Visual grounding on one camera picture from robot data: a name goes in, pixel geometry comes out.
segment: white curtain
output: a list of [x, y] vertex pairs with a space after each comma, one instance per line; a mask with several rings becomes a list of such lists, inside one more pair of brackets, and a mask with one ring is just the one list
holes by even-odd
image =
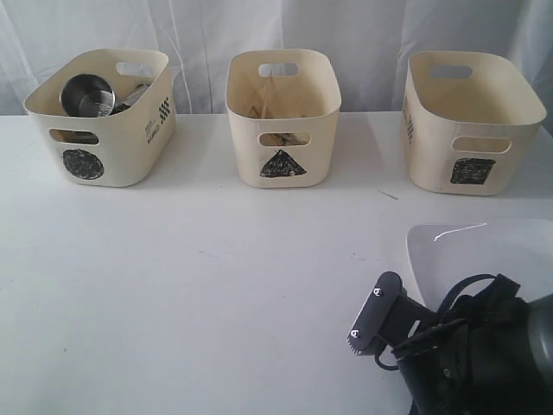
[[446, 49], [512, 60], [553, 131], [551, 22], [553, 0], [0, 0], [0, 114], [94, 48], [168, 54], [179, 112], [223, 112], [229, 60], [265, 48], [326, 54], [342, 111], [397, 110], [408, 57]]

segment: black triangle symbol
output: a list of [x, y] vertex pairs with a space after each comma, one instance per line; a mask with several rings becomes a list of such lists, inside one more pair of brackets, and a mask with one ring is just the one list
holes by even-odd
[[259, 175], [262, 177], [274, 178], [300, 176], [306, 173], [307, 171], [305, 171], [290, 154], [284, 150], [279, 150], [263, 166]]

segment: black circle symbol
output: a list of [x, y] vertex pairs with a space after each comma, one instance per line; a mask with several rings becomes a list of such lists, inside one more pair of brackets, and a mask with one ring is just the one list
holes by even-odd
[[65, 150], [63, 165], [69, 173], [83, 180], [98, 179], [104, 174], [100, 159], [84, 150]]

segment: cream plastic basket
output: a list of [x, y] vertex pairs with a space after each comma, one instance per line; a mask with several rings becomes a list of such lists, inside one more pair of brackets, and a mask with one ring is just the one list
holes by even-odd
[[[154, 76], [121, 74], [119, 62], [146, 64]], [[74, 75], [101, 76], [118, 97], [128, 96], [141, 83], [151, 83], [128, 110], [102, 118], [68, 117], [61, 108], [62, 87]], [[80, 184], [129, 186], [151, 170], [175, 128], [173, 85], [168, 56], [152, 50], [99, 49], [67, 63], [25, 100], [25, 109], [40, 129], [67, 180]], [[74, 134], [97, 139], [83, 144]]]
[[[297, 74], [259, 74], [263, 64], [287, 63], [297, 65]], [[340, 104], [338, 81], [324, 54], [284, 49], [236, 56], [229, 68], [226, 108], [242, 180], [258, 188], [321, 182], [330, 165]], [[259, 119], [255, 114], [262, 112], [267, 116]], [[267, 145], [262, 137], [273, 133], [291, 133], [305, 141]]]
[[402, 126], [410, 177], [433, 192], [495, 195], [512, 179], [545, 116], [537, 95], [505, 58], [414, 54]]

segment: white table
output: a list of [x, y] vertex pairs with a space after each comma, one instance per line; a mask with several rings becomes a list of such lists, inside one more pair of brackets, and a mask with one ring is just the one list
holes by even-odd
[[383, 271], [418, 298], [415, 224], [552, 218], [553, 140], [502, 195], [436, 195], [399, 122], [342, 114], [324, 183], [262, 190], [223, 115], [179, 116], [130, 188], [65, 182], [28, 118], [0, 118], [1, 412], [407, 413], [401, 375], [350, 352], [353, 319]]

